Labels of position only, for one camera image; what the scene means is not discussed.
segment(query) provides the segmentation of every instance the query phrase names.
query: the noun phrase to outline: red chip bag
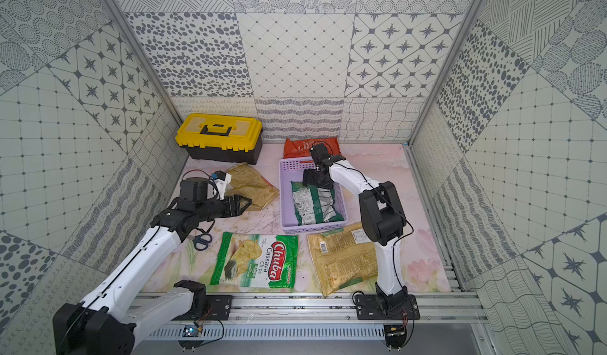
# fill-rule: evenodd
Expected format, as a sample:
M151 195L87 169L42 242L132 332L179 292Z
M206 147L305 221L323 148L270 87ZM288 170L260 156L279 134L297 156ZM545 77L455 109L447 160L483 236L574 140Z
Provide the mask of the red chip bag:
M287 138L285 142L284 158L289 159L293 157L309 156L310 148L320 143L324 143L327 146L327 150L330 154L341 154L339 151L339 143L337 138L307 139L297 141L291 141L289 138Z

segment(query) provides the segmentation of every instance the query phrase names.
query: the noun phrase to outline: table surface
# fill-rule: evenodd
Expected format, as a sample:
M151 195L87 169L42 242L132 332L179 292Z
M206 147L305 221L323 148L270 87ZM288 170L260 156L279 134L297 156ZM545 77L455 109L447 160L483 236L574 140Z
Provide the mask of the table surface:
M450 292L449 281L436 248L434 236L430 231L403 147L399 144L341 144L340 149L346 159L368 177L379 182L391 181L396 186L407 220L415 227L413 235L401 240L402 275L409 291ZM276 187L279 187L278 162L282 159L282 152L283 144L264 144L259 161L256 165L252 165L268 182ZM189 158L183 172L192 169L202 169L207 173L217 170L225 171L234 164ZM192 172L188 176L199 177L199 173ZM343 191L348 209L347 224L359 222L358 196L354 196L345 189ZM173 197L178 195L179 186L175 188ZM208 222L202 222L199 227L206 229L208 225ZM405 233L409 230L409 226L404 229ZM166 292L179 280L195 280L204 283L207 285L207 291L209 292L290 293L321 291L308 249L307 233L298 235L297 273L295 287L292 290L209 285L215 270L222 233L225 231L243 234L284 234L280 226L280 198L275 199L262 211L245 212L235 218L217 219L211 230L213 241L205 251L196 251L191 240L184 241L158 267L144 285L142 291ZM375 281L376 277L349 286L341 291L362 290L374 292Z

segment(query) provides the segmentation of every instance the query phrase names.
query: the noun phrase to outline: robotic arm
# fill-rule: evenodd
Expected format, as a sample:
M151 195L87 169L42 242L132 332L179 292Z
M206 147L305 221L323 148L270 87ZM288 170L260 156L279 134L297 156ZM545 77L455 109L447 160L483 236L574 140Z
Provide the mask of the robotic arm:
M407 220L394 184L366 177L343 156L330 156L324 144L313 146L310 154L315 169L304 171L303 184L332 189L339 183L358 195L362 227L375 242L377 299L358 295L357 305L367 308L361 298L374 298L377 311L386 319L400 319L405 312L411 314L410 319L419 319L414 296L407 294L401 267L396 266L395 256L400 254L399 240ZM110 276L77 305L66 303L57 310L53 330L58 355L130 354L134 346L167 321L175 317L196 320L209 313L205 285L189 280L176 283L165 295L135 311L128 309L162 261L200 222L239 216L251 205L251 199L240 195L224 197L230 179L229 174L217 171L211 179L181 181L179 197L156 215L152 227ZM213 196L207 198L209 186ZM395 335L390 342L388 335ZM386 335L386 343L400 348L404 337L404 327L399 327Z
M160 298L127 313L143 284L162 261L202 221L241 215L252 203L224 196L230 175L182 180L179 197L156 215L133 251L80 303L64 304L53 316L55 349L61 354L130 354L133 347L167 321L182 315L198 319L209 311L204 284L182 280ZM207 198L208 186L213 196Z
M380 311L384 316L401 313L408 301L407 287L402 278L400 242L407 220L398 198L396 187L391 182L378 183L354 169L341 155L331 156L324 144L310 149L315 169L304 170L304 185L332 189L334 183L358 195L360 221L365 233L375 242L377 256L376 292Z

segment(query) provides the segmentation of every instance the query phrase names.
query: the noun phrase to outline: scissors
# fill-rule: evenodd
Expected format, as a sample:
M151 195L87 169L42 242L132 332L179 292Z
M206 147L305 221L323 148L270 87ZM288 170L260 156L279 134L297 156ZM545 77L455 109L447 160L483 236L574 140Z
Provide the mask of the scissors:
M215 226L215 220L213 220L212 222L213 223L211 223L211 226L206 231L205 230L201 230L201 229L197 229L198 231L202 232L202 234L196 235L192 239L192 241L193 241L193 248L196 251L204 251L205 249L208 249L209 245L213 241L213 237L211 237L211 235L209 234L209 231L211 231L211 229L213 228L213 226Z

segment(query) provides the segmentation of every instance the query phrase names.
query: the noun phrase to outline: plastic basket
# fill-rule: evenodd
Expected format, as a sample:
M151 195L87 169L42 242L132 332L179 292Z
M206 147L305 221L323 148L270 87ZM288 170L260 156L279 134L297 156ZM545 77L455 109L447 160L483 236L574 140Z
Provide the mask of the plastic basket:
M335 203L333 207L341 216L343 221L327 222L317 224L304 224L298 226L295 216L295 204L293 203L293 194L291 182L301 182L304 169L313 169L314 161L311 157L298 157L292 159L282 159L279 161L280 176L280 223L286 234L296 234L298 232L327 231L343 228L348 221L348 212L345 208L344 194L341 185L335 184Z

